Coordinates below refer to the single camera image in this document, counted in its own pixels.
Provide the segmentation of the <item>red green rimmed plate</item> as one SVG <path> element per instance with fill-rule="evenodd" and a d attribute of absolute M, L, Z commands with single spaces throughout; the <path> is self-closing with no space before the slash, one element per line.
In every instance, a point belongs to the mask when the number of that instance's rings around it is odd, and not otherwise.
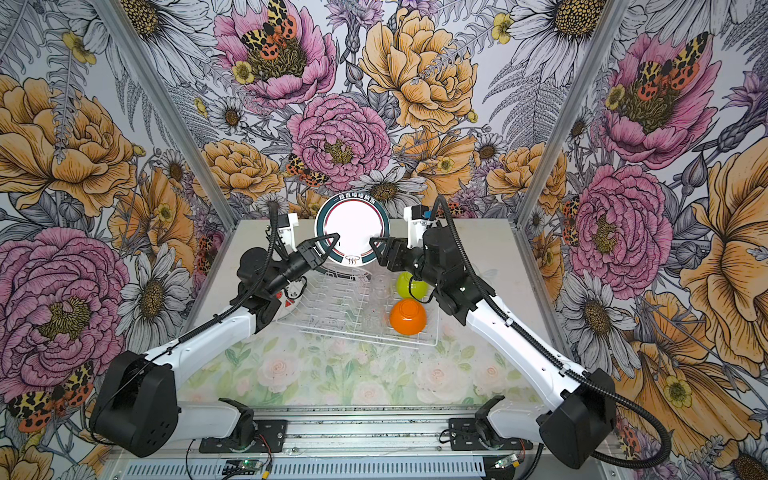
<path fill-rule="evenodd" d="M 363 269 L 346 268 L 346 267 L 326 267 L 318 266 L 314 271 L 328 279 L 332 280 L 344 280 L 351 282 L 370 282 L 372 275 L 370 272 Z"/>
<path fill-rule="evenodd" d="M 381 203 L 363 191 L 350 191 L 329 198 L 315 217 L 315 236 L 337 234 L 322 244 L 329 259 L 345 267 L 362 267 L 376 259 L 370 239 L 390 234 L 389 216 Z"/>

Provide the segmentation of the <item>white wire dish rack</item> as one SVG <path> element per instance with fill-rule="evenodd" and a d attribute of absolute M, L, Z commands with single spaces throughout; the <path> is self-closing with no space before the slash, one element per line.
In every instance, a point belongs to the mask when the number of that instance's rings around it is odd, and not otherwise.
<path fill-rule="evenodd" d="M 401 300 L 398 275 L 371 264 L 370 282 L 332 280 L 311 271 L 297 308 L 276 320 L 306 333 L 404 348 L 433 347 L 438 343 L 441 311 L 425 306 L 427 325 L 414 336 L 397 333 L 389 323 L 392 307 Z"/>

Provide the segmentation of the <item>watermelon pattern plate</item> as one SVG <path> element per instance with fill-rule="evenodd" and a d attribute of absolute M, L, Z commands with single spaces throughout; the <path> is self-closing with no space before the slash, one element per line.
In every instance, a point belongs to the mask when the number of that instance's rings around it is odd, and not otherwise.
<path fill-rule="evenodd" d="M 276 298 L 281 305 L 275 315 L 275 320 L 280 320 L 290 315 L 298 306 L 307 286 L 305 277 L 289 283 L 283 290 L 277 293 Z"/>

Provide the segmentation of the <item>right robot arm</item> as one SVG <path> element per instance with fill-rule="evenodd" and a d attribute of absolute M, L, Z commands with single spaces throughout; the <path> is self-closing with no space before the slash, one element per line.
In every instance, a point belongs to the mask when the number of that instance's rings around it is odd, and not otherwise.
<path fill-rule="evenodd" d="M 515 317 L 475 273 L 449 228 L 427 229 L 415 247 L 398 237 L 373 237 L 369 244 L 381 266 L 432 286 L 444 313 L 483 337 L 523 375 L 545 404 L 534 420 L 534 436 L 561 463 L 578 469 L 597 455 L 616 423 L 615 385 L 607 373 L 588 372 Z"/>

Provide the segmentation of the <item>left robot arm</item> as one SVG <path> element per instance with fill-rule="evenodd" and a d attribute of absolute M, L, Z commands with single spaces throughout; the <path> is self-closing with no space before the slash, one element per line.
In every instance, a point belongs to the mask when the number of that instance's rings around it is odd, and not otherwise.
<path fill-rule="evenodd" d="M 89 433 L 137 457 L 168 442 L 215 439 L 233 450 L 256 438 L 254 411 L 232 399 L 181 402 L 179 388 L 231 346 L 259 333 L 277 316 L 284 290 L 322 266 L 340 239 L 307 239 L 291 253 L 273 239 L 240 259 L 236 297 L 211 320 L 144 353 L 125 351 L 109 366 L 89 420 Z"/>

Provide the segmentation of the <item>green plastic bowl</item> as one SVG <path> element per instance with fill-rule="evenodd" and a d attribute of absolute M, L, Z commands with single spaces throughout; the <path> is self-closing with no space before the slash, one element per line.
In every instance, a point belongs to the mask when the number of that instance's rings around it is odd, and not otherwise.
<path fill-rule="evenodd" d="M 426 282 L 415 280 L 411 273 L 402 272 L 397 278 L 396 290 L 403 299 L 424 301 L 429 293 L 429 286 Z"/>

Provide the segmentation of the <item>orange plastic bowl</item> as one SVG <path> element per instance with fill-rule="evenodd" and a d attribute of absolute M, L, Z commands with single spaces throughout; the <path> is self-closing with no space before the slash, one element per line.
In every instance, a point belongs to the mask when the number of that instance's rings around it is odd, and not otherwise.
<path fill-rule="evenodd" d="M 414 336 L 427 325 L 427 314 L 422 304 L 412 298 L 397 302 L 389 314 L 390 326 L 399 334 Z"/>

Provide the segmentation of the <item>small green circuit board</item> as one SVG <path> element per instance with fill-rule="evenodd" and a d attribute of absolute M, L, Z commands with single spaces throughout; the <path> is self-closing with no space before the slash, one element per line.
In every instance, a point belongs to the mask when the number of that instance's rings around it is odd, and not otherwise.
<path fill-rule="evenodd" d="M 227 460 L 222 470 L 224 479 L 235 476 L 254 475 L 262 467 L 262 462 L 253 459 L 233 459 Z"/>

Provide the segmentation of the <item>aluminium front rail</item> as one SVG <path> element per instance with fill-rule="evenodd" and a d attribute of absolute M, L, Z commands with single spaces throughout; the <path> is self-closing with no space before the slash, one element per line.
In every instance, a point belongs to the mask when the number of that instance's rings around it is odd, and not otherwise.
<path fill-rule="evenodd" d="M 177 424 L 166 420 L 150 426 L 147 444 L 124 449 L 138 457 L 180 447 L 184 442 L 204 438 L 226 438 L 230 417 L 237 409 L 224 403 L 184 404 Z M 256 409 L 246 419 L 286 420 L 287 436 L 282 454 L 288 455 L 384 455 L 435 453 L 441 446 L 438 436 L 454 417 L 480 420 L 473 405 L 462 408 L 280 408 Z"/>

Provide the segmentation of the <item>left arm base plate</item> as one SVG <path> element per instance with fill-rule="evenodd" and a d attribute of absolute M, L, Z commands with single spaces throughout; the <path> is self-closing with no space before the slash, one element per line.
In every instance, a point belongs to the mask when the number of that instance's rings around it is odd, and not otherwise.
<path fill-rule="evenodd" d="M 287 436 L 286 420 L 256 419 L 236 427 L 226 438 L 204 438 L 198 451 L 203 454 L 280 453 Z"/>

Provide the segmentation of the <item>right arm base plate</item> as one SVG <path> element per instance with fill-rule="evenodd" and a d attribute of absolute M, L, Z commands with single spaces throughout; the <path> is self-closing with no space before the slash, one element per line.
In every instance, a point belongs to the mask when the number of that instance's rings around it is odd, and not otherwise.
<path fill-rule="evenodd" d="M 533 450 L 534 444 L 517 438 L 503 439 L 484 421 L 470 417 L 454 417 L 439 436 L 452 451 L 522 451 Z"/>

